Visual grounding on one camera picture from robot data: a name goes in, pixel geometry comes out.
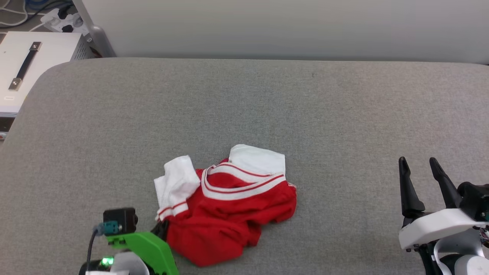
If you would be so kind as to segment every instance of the metal handle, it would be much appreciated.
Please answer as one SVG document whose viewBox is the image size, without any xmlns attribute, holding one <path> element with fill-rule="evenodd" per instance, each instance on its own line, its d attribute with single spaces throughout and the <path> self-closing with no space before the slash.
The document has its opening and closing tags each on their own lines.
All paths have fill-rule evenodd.
<svg viewBox="0 0 489 275">
<path fill-rule="evenodd" d="M 31 48 L 29 49 L 29 53 L 27 57 L 24 60 L 24 63 L 22 63 L 21 69 L 19 70 L 19 73 L 17 73 L 17 76 L 12 79 L 12 82 L 10 83 L 10 86 L 8 87 L 9 91 L 18 91 L 19 88 L 21 87 L 22 80 L 25 77 L 25 74 L 27 73 L 27 70 L 29 69 L 29 66 L 32 63 L 32 60 L 34 60 L 34 56 L 36 56 L 36 53 L 39 51 L 41 48 L 42 43 L 41 42 L 34 42 L 31 45 Z"/>
</svg>

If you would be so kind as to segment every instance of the red stripe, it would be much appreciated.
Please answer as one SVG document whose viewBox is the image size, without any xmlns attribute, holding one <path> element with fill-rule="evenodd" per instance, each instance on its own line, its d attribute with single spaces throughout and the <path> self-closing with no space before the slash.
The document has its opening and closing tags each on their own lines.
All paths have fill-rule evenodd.
<svg viewBox="0 0 489 275">
<path fill-rule="evenodd" d="M 259 175 L 259 174 L 253 174 L 253 173 L 251 173 L 251 172 L 245 171 L 245 170 L 243 170 L 243 169 L 241 169 L 241 168 L 239 168 L 239 167 L 237 167 L 237 166 L 234 166 L 234 165 L 232 165 L 232 164 L 229 164 L 229 163 L 221 163 L 221 164 L 217 165 L 216 167 L 219 167 L 219 166 L 230 166 L 230 167 L 236 168 L 236 169 L 238 169 L 238 170 L 240 170 L 240 171 L 242 171 L 242 172 L 245 172 L 245 173 L 247 173 L 247 174 L 249 174 L 249 175 L 256 176 L 256 177 L 269 177 L 269 176 L 270 176 L 270 175 Z"/>
<path fill-rule="evenodd" d="M 183 202 L 183 203 L 179 203 L 179 204 L 177 204 L 177 205 L 171 206 L 171 207 L 167 207 L 167 208 L 163 209 L 162 211 L 160 211 L 160 212 L 158 213 L 158 215 L 161 215 L 163 212 L 165 212 L 165 211 L 166 211 L 166 210 L 168 210 L 168 209 L 174 209 L 175 207 L 180 206 L 180 205 L 185 204 L 185 203 L 187 203 L 187 202 Z"/>
<path fill-rule="evenodd" d="M 252 187 L 252 188 L 249 188 L 249 189 L 244 189 L 244 190 L 240 190 L 240 191 L 229 191 L 229 192 L 226 192 L 226 191 L 217 191 L 217 190 L 214 190 L 214 189 L 209 188 L 209 186 L 211 186 L 211 187 L 213 187 L 213 186 L 210 185 L 210 183 L 209 183 L 209 185 L 207 185 L 207 173 L 206 173 L 206 178 L 204 179 L 204 184 L 205 184 L 205 187 L 207 187 L 207 189 L 209 189 L 209 190 L 211 190 L 213 192 L 217 192 L 217 193 L 224 193 L 224 194 L 241 193 L 241 192 L 245 192 L 245 191 L 248 191 L 248 190 L 257 189 L 258 187 L 261 187 L 261 186 L 263 186 L 263 185 L 265 185 L 265 184 L 267 184 L 267 183 L 269 183 L 269 182 L 271 182 L 273 180 L 276 180 L 276 179 L 278 179 L 280 177 L 283 177 L 283 175 L 276 176 L 275 178 L 272 178 L 272 179 L 270 179 L 270 180 L 268 180 L 268 181 L 266 181 L 266 182 L 264 182 L 262 184 L 259 184 L 257 186 Z"/>
</svg>

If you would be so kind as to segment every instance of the ventilation grille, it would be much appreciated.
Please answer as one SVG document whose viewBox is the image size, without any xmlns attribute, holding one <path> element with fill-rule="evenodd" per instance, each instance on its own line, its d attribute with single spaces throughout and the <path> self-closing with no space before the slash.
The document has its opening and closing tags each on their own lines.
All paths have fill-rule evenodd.
<svg viewBox="0 0 489 275">
<path fill-rule="evenodd" d="M 80 40 L 78 43 L 75 58 L 73 60 L 90 59 L 94 58 L 93 53 L 85 46 L 85 43 Z"/>
</svg>

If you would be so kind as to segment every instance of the white sleeve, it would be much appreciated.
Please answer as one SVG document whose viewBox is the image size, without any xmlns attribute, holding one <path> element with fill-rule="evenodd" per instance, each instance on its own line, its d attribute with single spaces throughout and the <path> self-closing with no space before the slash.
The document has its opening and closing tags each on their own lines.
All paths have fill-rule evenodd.
<svg viewBox="0 0 489 275">
<path fill-rule="evenodd" d="M 156 219 L 177 215 L 188 209 L 187 199 L 200 186 L 189 156 L 181 156 L 164 165 L 165 175 L 155 179 L 159 210 Z"/>
<path fill-rule="evenodd" d="M 245 144 L 231 148 L 229 162 L 258 174 L 285 174 L 285 155 Z"/>
</svg>

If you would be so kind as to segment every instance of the white wall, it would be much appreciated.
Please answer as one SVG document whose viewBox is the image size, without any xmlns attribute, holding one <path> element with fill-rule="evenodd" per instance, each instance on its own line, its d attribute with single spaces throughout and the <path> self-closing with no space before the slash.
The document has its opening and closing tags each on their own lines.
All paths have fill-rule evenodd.
<svg viewBox="0 0 489 275">
<path fill-rule="evenodd" d="M 489 63 L 487 0 L 82 0 L 118 56 Z"/>
</svg>

